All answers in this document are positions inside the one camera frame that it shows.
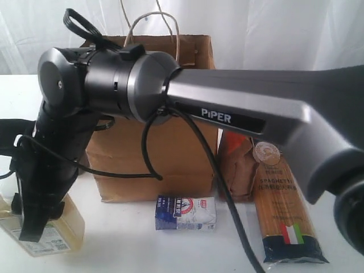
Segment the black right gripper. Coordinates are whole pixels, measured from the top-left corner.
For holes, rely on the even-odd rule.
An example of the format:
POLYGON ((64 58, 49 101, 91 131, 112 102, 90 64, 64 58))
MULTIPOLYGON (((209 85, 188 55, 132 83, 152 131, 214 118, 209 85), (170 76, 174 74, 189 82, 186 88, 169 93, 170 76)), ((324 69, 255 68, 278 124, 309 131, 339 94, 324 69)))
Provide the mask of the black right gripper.
POLYGON ((99 118, 98 113, 87 110, 55 117, 42 105, 31 135, 20 138, 18 148, 29 141, 37 155, 34 161, 14 161, 19 188, 15 207, 23 215, 27 237, 36 233, 41 220, 55 218, 78 177, 76 164, 84 156, 99 118))

